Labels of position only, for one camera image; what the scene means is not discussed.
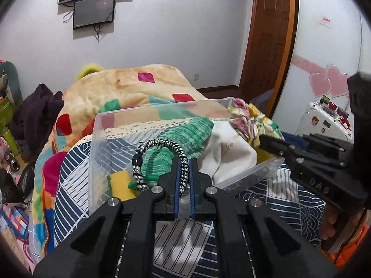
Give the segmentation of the right hand holding gripper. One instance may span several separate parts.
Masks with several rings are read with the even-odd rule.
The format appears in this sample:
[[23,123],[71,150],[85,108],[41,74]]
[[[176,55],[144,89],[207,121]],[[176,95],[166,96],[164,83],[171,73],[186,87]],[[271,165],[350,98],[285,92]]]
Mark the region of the right hand holding gripper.
[[356,232],[353,238],[358,236],[357,230],[360,228],[357,228],[357,224],[362,213],[363,210],[358,210],[356,213],[350,214],[347,223],[344,224],[343,219],[347,215],[327,203],[319,229],[322,250],[331,254],[336,253],[348,239],[351,239],[354,231]]

